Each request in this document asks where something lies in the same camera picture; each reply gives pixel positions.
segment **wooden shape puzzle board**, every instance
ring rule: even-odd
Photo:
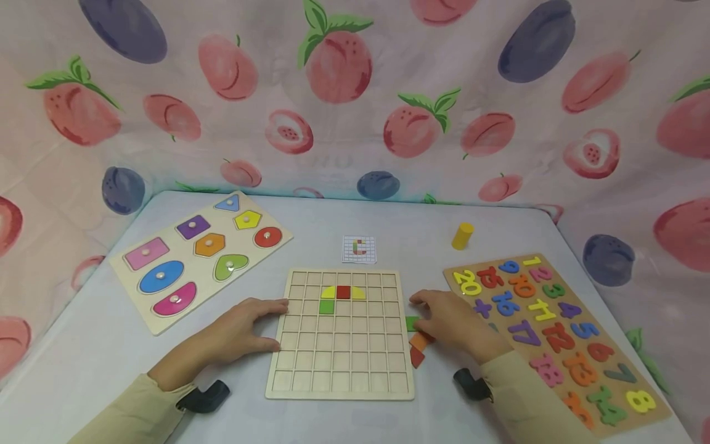
[[[292,269],[284,298],[267,398],[414,399],[396,271]]]
[[[237,191],[146,237],[110,263],[148,328],[159,335],[292,238]]]
[[[597,437],[670,416],[543,255],[458,266],[444,276]]]

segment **fabric backdrop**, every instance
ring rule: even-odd
[[[538,206],[710,443],[709,18],[707,0],[2,2],[0,377],[162,190]]]

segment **child's arm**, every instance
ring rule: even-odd
[[[418,330],[469,353],[491,389],[493,409],[520,444],[592,444],[599,441],[506,340],[449,291],[422,290],[410,298],[431,318]]]
[[[254,321],[286,313],[288,300],[249,298],[235,305],[204,330],[187,338],[139,376],[129,388],[92,419],[69,444],[162,444],[182,419],[175,405],[195,386],[208,365],[228,364],[245,354],[277,352],[276,340],[256,337]]]

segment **white table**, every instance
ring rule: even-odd
[[[165,192],[130,226],[114,251],[216,200],[214,195]],[[539,210],[383,202],[253,197],[295,238],[213,296],[175,326],[154,337],[104,262],[33,348],[0,392],[3,443],[66,443],[86,422],[146,372],[170,348],[240,300],[279,298],[292,267],[399,270],[405,297],[421,288],[448,290],[442,270],[461,264],[543,253],[621,349],[651,380],[604,302],[550,218]],[[470,222],[469,248],[450,246],[456,227]],[[341,264],[345,234],[375,236],[378,263]],[[408,314],[415,314],[408,307]],[[274,335],[277,320],[260,325]],[[487,403],[463,400],[452,382],[465,364],[439,346],[427,348],[415,370],[411,402],[269,401],[264,397],[271,356],[248,357],[208,369],[232,395],[210,415],[186,416],[172,443],[497,443],[508,441]],[[676,416],[607,443],[690,443]]]

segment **green square block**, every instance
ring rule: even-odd
[[[414,322],[419,319],[419,316],[407,316],[407,331],[408,332],[415,332],[417,331],[416,328],[414,328]]]
[[[335,301],[321,299],[320,309],[318,310],[318,313],[320,313],[321,315],[332,315],[333,313],[335,313]]]

